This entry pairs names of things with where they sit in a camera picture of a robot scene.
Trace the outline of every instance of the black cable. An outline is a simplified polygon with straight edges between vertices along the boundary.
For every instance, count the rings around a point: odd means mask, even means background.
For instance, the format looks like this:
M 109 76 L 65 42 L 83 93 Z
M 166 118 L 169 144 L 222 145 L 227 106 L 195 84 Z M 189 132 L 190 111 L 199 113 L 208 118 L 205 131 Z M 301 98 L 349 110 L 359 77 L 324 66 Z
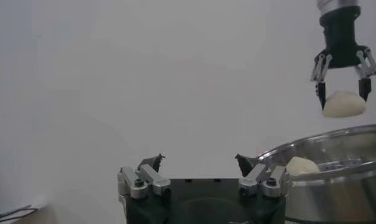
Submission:
M 5 222 L 5 221 L 14 220 L 14 219 L 21 219 L 21 218 L 24 218 L 24 217 L 26 217 L 26 216 L 29 216 L 29 215 L 33 214 L 33 213 L 36 212 L 37 210 L 38 210 L 37 208 L 21 208 L 21 209 L 17 209 L 16 212 L 12 212 L 12 213 L 9 214 L 9 215 L 12 215 L 12 214 L 17 213 L 17 212 L 20 212 L 20 211 L 30 211 L 30 212 L 27 213 L 27 214 L 24 214 L 24 215 L 14 216 L 14 217 L 7 218 L 7 219 L 1 219 L 1 220 L 0 220 L 0 223 L 1 223 L 1 222 Z
M 31 205 L 26 205 L 25 207 L 17 208 L 17 209 L 15 209 L 15 210 L 12 210 L 12 211 L 9 211 L 9 212 L 2 213 L 2 214 L 0 214 L 0 219 L 1 219 L 1 218 L 4 218 L 4 217 L 7 217 L 7 216 L 9 216 L 9 215 L 15 214 L 15 213 L 17 213 L 17 212 L 20 212 L 20 211 L 22 211 L 22 209 L 26 209 L 26 208 L 30 208 L 30 207 L 31 207 Z

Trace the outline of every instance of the white wall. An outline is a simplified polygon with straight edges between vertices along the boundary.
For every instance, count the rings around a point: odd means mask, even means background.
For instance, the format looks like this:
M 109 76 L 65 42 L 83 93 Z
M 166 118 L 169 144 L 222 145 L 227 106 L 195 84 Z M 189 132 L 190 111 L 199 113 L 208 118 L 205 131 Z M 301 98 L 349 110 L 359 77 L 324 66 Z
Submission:
M 305 0 L 0 0 L 0 212 L 42 195 L 30 223 L 123 223 L 122 165 L 162 152 L 167 177 L 237 177 L 237 153 L 376 123 L 376 78 L 365 114 L 322 117 L 318 18 Z

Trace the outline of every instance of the dough ball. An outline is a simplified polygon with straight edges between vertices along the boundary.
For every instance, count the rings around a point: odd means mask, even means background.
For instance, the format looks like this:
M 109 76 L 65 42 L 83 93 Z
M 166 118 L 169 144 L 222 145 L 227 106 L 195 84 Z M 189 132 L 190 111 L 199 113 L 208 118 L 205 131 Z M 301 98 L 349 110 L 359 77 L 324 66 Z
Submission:
M 325 117 L 352 117 L 365 111 L 366 102 L 349 91 L 336 91 L 326 99 L 323 109 Z
M 298 176 L 304 173 L 315 173 L 320 171 L 319 167 L 313 161 L 297 156 L 292 157 L 286 168 L 291 176 Z

